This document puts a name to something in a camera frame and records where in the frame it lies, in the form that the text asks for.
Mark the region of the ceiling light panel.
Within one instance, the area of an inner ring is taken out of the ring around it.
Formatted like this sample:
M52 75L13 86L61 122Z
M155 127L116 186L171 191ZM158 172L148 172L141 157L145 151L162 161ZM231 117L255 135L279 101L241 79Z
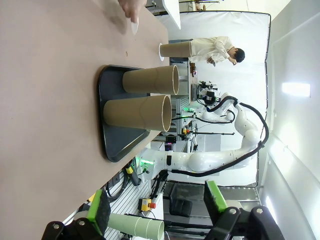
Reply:
M308 83L284 82L282 91L286 94L309 98L311 96L311 86Z

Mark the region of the white backdrop screen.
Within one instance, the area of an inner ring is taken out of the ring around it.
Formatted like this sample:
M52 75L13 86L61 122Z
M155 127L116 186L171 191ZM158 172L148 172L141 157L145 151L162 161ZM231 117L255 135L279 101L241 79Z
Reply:
M181 33L172 39L229 37L236 48L245 52L245 59L234 65L225 60L213 66L205 60L195 63L198 82L217 84L218 94L228 92L241 102L253 106L266 116L267 90L265 57L269 37L270 17L267 14L243 12L197 12L181 16ZM242 136L233 124L208 124L198 121L198 130L203 133L235 133L234 135L199 135L199 152L238 149ZM190 182L202 183L214 180L221 186L246 186L256 182L257 157L246 167L224 170L207 178L187 177Z

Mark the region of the black box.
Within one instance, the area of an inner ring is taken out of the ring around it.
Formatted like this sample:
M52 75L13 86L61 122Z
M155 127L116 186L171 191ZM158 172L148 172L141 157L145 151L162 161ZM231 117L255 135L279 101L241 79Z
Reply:
M169 203L169 213L173 216L189 218L193 202L180 198L173 198Z

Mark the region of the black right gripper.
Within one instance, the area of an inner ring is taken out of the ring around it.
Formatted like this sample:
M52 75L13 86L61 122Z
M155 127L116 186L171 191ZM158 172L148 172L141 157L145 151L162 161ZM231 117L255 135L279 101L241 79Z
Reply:
M213 91L206 91L206 93L203 95L203 100L205 103L215 103L215 93Z

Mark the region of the pale green cup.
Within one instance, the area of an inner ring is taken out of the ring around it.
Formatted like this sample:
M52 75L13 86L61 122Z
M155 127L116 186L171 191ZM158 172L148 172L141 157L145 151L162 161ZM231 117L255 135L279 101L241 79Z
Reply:
M107 226L135 237L161 240L165 225L162 220L111 213Z

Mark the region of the black cylinder yellow label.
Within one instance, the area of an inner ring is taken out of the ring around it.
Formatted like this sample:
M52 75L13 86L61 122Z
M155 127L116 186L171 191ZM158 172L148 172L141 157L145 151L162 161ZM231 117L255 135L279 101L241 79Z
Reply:
M139 186L141 184L141 179L138 177L135 166L132 162L129 162L125 166L126 173L134 186Z

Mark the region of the yellow emergency stop button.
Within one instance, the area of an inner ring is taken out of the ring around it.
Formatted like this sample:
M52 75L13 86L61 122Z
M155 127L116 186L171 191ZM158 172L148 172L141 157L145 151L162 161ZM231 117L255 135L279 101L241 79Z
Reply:
M152 202L150 198L140 198L138 200L138 207L137 209L142 212L148 212L157 207L157 204Z

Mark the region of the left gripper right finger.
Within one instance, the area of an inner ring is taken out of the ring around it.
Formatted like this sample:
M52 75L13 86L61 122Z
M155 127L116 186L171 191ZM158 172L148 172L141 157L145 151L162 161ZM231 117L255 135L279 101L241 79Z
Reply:
M213 225L204 240L285 240L267 207L260 205L246 211L228 206L214 181L205 182L203 201Z

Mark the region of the black plastic tray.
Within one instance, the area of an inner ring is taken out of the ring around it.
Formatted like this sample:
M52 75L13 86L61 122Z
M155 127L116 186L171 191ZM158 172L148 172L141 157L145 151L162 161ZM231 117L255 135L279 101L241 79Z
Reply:
M96 84L99 133L104 157L113 163L119 162L137 144L147 138L147 129L118 127L106 124L103 116L105 103L109 100L149 97L150 93L128 93L124 90L122 78L125 72L136 67L106 65L98 74Z

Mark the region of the black device pink light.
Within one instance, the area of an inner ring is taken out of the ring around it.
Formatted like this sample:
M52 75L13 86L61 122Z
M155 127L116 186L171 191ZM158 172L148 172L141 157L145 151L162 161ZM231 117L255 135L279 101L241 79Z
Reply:
M177 137L175 135L167 135L165 137L164 148L165 151L172 151L177 142Z

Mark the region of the beige tall cup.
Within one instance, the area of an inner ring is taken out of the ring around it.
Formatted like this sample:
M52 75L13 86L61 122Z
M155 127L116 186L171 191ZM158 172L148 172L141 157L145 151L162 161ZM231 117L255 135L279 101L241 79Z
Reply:
M167 132L172 121L171 98L154 95L108 100L103 118L111 126Z
M127 93L154 93L177 95L179 71L176 65L127 71L122 77Z
M161 58L190 58L192 56L190 41L160 44L158 50Z

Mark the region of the person's right hand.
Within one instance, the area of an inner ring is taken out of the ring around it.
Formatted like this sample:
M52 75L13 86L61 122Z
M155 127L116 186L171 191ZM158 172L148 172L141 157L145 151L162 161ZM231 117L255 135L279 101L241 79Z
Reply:
M146 5L147 0L117 0L124 11L125 17L132 23L137 23L141 9Z

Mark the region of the white table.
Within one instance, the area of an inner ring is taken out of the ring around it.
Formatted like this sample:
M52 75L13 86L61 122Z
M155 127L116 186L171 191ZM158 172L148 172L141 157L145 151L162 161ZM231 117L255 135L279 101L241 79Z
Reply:
M177 28L181 29L180 2L179 0L162 0L162 5L168 15L172 18Z

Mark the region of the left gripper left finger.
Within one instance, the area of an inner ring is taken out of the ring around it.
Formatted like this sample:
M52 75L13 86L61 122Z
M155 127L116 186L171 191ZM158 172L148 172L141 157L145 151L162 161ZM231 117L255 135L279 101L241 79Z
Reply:
M110 219L111 207L107 193L98 189L85 217L64 225L51 221L41 240L106 240L103 236Z

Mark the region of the person cream jacket black hair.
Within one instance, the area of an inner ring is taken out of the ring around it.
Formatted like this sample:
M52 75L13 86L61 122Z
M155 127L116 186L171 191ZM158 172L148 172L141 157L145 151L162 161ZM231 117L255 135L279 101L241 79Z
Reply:
M191 63L206 61L216 65L228 60L233 65L241 63L245 59L245 52L235 47L228 36L209 38L194 38L191 44Z

